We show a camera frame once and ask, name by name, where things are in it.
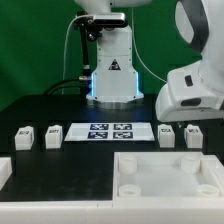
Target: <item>warning label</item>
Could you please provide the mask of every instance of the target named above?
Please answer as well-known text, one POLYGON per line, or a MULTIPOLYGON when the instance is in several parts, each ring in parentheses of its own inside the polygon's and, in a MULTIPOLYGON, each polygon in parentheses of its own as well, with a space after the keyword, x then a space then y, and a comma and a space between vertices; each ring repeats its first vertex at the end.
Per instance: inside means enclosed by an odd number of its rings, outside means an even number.
POLYGON ((121 70, 121 68, 120 68, 119 64, 117 63, 117 60, 116 59, 114 59, 114 61, 112 62, 109 70, 113 70, 113 71, 121 70))

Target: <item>white cube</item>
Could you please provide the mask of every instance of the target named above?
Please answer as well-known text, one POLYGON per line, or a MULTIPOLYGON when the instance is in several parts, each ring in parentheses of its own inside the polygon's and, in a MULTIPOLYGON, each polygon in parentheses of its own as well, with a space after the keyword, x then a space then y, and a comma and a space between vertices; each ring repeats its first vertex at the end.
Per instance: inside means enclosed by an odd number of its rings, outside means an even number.
POLYGON ((201 149, 203 146, 203 134, 198 126, 189 124, 184 129, 184 138, 188 148, 201 149))
POLYGON ((15 136, 16 150, 30 150, 34 141, 33 127, 20 128, 15 136))
POLYGON ((175 134, 171 125, 159 125, 157 137, 161 148, 174 148, 175 134))
POLYGON ((48 127, 45 135, 46 149, 59 149, 62 143, 62 126, 55 125, 48 127))

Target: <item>black tabletop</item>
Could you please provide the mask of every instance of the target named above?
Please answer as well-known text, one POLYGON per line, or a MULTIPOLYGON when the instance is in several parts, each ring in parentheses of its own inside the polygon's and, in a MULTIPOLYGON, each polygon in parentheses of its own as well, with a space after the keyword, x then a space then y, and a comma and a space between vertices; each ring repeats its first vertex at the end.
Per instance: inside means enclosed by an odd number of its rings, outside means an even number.
MULTIPOLYGON (((114 152, 192 151, 184 141, 184 125, 172 123, 175 148, 160 148, 154 95, 144 104, 126 110, 104 110, 87 106, 78 95, 25 96, 0 113, 0 157, 12 158, 13 174, 0 192, 0 201, 111 200, 114 152), (154 142, 64 142, 61 149, 47 150, 45 134, 61 125, 66 136, 72 123, 150 122, 154 142), (14 136, 20 127, 34 127, 31 151, 15 150, 14 136)), ((224 160, 222 119, 192 121, 204 135, 205 154, 224 160)))

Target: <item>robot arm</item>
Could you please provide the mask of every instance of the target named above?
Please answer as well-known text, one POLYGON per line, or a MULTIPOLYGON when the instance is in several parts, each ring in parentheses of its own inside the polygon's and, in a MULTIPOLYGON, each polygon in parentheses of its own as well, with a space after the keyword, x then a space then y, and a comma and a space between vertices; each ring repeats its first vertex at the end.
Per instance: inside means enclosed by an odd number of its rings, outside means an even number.
POLYGON ((177 1, 177 29, 202 60, 169 72, 156 102, 160 121, 224 117, 223 8, 222 0, 177 1))
POLYGON ((152 0, 75 0, 89 14, 109 13, 111 8, 137 7, 152 0))

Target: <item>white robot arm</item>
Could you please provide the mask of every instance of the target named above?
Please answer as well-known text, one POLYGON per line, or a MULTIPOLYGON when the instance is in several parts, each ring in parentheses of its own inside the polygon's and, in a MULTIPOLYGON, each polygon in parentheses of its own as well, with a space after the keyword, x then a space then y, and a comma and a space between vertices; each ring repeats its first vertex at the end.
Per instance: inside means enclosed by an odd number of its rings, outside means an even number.
POLYGON ((111 8, 136 7, 146 5, 152 0, 75 0, 87 13, 108 13, 111 8))
POLYGON ((87 102, 105 109, 125 109, 142 103, 138 72, 132 66, 132 30, 124 14, 112 7, 134 7, 152 0, 75 0, 88 14, 91 25, 102 25, 97 38, 97 68, 91 77, 87 102))
POLYGON ((156 102, 160 121, 224 118, 223 8, 223 0, 177 2, 177 28, 202 60, 168 74, 156 102))

